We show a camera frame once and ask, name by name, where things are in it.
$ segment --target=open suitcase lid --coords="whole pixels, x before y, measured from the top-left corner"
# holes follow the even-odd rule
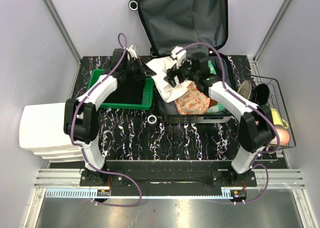
[[[158,57],[196,42],[216,49],[228,39],[228,0],[137,0],[138,13]]]

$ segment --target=robotic arm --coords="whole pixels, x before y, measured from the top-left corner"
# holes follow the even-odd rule
[[[226,177],[229,183],[234,184],[247,175],[258,153],[264,150],[265,145],[275,136],[268,124],[260,116],[256,115],[249,106],[258,109],[272,122],[271,110],[266,105],[258,106],[246,100],[231,88],[227,92],[220,77],[210,74],[208,57],[204,53],[194,53],[190,59],[187,59],[186,51],[181,50],[182,48],[176,47],[172,51],[171,58],[176,63],[167,71],[167,76],[164,80],[173,87],[177,82],[181,83],[184,80],[194,81],[199,91],[224,105],[240,122],[240,149],[232,161]],[[94,85],[77,99],[67,100],[65,104],[63,130],[65,134],[71,136],[72,120],[76,107],[83,101],[77,113],[73,136],[74,140],[82,145],[86,156],[85,166],[91,171],[94,171],[94,169],[89,164],[97,169],[106,168],[105,160],[99,150],[97,110],[102,102],[117,89],[118,85],[125,82],[127,75],[134,75],[137,80],[156,75],[136,55],[135,46],[131,46],[128,50],[115,49],[108,63],[110,68],[116,65],[123,52],[126,52],[127,58],[122,60],[118,69],[112,75],[107,76],[106,71],[103,72],[97,81],[99,85]]]

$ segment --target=aluminum frame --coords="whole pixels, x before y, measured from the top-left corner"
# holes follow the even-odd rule
[[[263,189],[266,181],[266,173],[263,169],[254,169],[257,187],[248,187],[247,189]],[[315,214],[310,205],[308,194],[305,184],[302,180],[301,173],[298,169],[268,169],[269,172],[269,185],[268,189],[289,189],[294,195],[299,214],[305,228],[315,227],[319,228]],[[26,215],[24,227],[36,228],[37,220],[39,217],[40,209],[44,200],[44,197],[50,189],[56,191],[64,191],[67,189],[67,193],[64,193],[64,197],[72,198],[76,192],[81,191],[95,191],[95,189],[106,189],[108,186],[99,187],[85,187],[80,186],[81,174],[79,169],[40,169],[37,179],[33,188],[33,196],[29,206],[29,211]],[[228,187],[222,188],[223,192],[229,192]],[[88,198],[88,196],[78,196],[77,198]],[[122,196],[124,199],[136,198],[136,196]],[[210,199],[217,197],[210,196],[143,196],[145,199]]]
[[[82,57],[80,56],[79,52],[77,51],[76,46],[74,45],[74,43],[72,42],[72,39],[70,38],[70,35],[68,34],[52,0],[43,0],[46,8],[48,9],[52,20],[54,21],[54,23],[56,24],[57,28],[59,29],[61,36],[63,37],[66,45],[69,47],[73,57],[75,58],[75,60],[77,61],[77,63],[79,64]]]
[[[275,31],[277,30],[280,22],[282,21],[283,17],[285,16],[286,12],[288,11],[291,3],[293,0],[284,0],[278,13],[276,14],[268,32],[266,33],[262,43],[260,44],[260,47],[258,48],[255,56],[253,57],[253,59],[255,61],[258,61],[258,59],[261,57],[262,52],[264,51],[264,49],[266,48],[268,42],[270,41],[270,39],[272,38],[272,36],[274,35]]]

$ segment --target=black suitcase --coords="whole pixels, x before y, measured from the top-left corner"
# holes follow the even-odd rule
[[[139,13],[153,57],[169,56],[176,46],[204,42],[220,49],[227,42],[228,0],[130,0],[128,5]],[[217,75],[221,76],[221,67],[213,51],[198,47],[188,51],[187,55],[199,51],[208,53]],[[220,55],[226,82],[236,90],[232,66],[225,55]],[[174,109],[175,103],[165,103],[158,92],[155,92],[154,100],[159,111],[156,116],[168,123],[223,123],[232,116],[228,110],[215,114],[179,115]]]

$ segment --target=orange patterned cloth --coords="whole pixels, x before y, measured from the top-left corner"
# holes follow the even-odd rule
[[[188,91],[174,102],[179,114],[204,114],[209,108],[210,98],[200,92],[192,82]]]

